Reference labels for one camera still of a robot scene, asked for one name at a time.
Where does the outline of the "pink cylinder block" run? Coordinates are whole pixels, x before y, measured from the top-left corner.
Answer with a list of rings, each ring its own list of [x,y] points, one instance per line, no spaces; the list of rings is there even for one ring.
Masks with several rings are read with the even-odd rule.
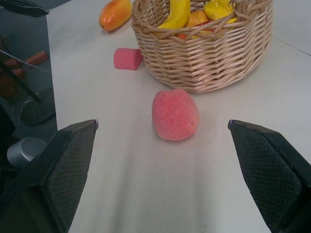
[[[113,57],[116,69],[137,70],[142,61],[143,56],[139,49],[119,48]]]

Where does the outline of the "wicker basket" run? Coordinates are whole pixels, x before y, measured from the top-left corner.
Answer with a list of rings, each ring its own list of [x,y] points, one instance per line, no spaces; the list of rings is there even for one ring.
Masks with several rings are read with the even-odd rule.
[[[169,15],[170,0],[135,0],[132,28],[149,73],[171,88],[206,93],[254,70],[272,39],[273,0],[229,3],[227,17],[171,30],[157,28]]]

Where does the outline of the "orange red block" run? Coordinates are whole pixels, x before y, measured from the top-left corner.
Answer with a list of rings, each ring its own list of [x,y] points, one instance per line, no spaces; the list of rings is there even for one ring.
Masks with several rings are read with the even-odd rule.
[[[25,60],[26,63],[36,66],[49,58],[48,54],[42,50],[37,52],[36,54],[30,56]]]

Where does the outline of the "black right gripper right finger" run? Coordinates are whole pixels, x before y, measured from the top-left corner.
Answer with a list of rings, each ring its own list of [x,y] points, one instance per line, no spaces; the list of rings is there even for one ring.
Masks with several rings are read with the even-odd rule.
[[[311,164],[278,132],[230,120],[244,181],[271,233],[311,233]]]

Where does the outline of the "orange yellow mango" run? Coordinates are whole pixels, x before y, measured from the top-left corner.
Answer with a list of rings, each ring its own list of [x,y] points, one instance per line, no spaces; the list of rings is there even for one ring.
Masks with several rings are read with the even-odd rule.
[[[107,32],[122,26],[132,14],[130,0],[111,0],[106,4],[99,17],[99,25]]]

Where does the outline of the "black object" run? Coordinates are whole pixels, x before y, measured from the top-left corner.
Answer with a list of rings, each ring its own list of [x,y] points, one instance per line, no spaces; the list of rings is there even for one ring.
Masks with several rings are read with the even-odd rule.
[[[11,13],[30,17],[42,17],[49,14],[49,10],[28,0],[0,0],[0,7]]]

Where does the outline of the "yellow banana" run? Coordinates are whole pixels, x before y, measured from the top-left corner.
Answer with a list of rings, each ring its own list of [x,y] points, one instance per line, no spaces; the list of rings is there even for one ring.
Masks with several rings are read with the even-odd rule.
[[[190,16],[190,0],[170,0],[170,12],[166,20],[157,26],[161,29],[183,28]]]

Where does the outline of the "black stand rod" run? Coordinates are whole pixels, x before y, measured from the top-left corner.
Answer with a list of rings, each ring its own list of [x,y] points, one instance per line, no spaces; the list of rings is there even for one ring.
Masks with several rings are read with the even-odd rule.
[[[33,100],[37,103],[41,102],[41,99],[22,81],[19,79],[19,77],[11,70],[9,69],[4,62],[0,60],[0,68],[3,69],[5,73],[7,73],[10,77],[12,77],[20,86],[21,88],[30,96],[33,98]]]

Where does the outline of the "yellow pepper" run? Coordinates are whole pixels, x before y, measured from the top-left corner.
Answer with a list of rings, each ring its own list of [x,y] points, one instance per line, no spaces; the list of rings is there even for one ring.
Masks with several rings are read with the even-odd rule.
[[[229,1],[230,0],[210,0],[204,5],[203,11],[210,20],[218,20],[227,17],[233,13],[232,3],[229,3]]]

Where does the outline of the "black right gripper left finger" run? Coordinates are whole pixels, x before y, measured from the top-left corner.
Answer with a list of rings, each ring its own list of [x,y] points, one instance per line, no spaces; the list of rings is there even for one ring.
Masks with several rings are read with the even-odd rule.
[[[97,129],[95,119],[69,125],[22,169],[0,167],[0,233],[69,233]]]

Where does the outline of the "silver robot body part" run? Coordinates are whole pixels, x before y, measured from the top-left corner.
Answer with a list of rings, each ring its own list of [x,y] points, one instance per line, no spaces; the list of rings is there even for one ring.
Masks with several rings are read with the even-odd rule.
[[[38,138],[26,137],[8,148],[7,160],[12,166],[21,169],[40,155],[46,145]]]

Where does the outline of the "orange fruit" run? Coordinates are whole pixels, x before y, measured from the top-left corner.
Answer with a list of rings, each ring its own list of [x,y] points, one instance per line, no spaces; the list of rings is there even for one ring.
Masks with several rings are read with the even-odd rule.
[[[208,21],[208,17],[202,10],[196,10],[190,13],[186,27],[194,27]]]

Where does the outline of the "black round stand base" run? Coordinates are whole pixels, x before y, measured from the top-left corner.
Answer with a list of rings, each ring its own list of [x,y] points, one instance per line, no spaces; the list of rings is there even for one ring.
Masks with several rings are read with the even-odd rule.
[[[40,102],[31,98],[22,107],[20,117],[25,125],[38,126],[56,116],[53,89],[43,90],[37,96]]]

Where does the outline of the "red chili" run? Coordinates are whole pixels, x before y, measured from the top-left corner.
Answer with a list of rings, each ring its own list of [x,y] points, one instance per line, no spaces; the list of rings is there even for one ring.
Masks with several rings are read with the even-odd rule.
[[[212,22],[212,21],[213,21],[213,20],[208,20],[208,21],[202,22],[202,23],[200,23],[200,24],[197,24],[196,26],[197,26],[197,27],[203,26],[203,25],[206,25],[206,24],[208,24],[208,23],[210,23],[210,22]],[[214,29],[209,29],[209,30],[205,29],[205,31],[207,31],[207,32],[212,32],[212,31],[214,31]]]

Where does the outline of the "pink peach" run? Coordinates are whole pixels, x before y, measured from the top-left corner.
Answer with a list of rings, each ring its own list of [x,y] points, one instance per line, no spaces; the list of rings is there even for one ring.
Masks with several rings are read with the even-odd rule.
[[[152,103],[152,123],[157,135],[170,141],[182,141],[194,135],[199,111],[191,96],[182,89],[158,92]]]

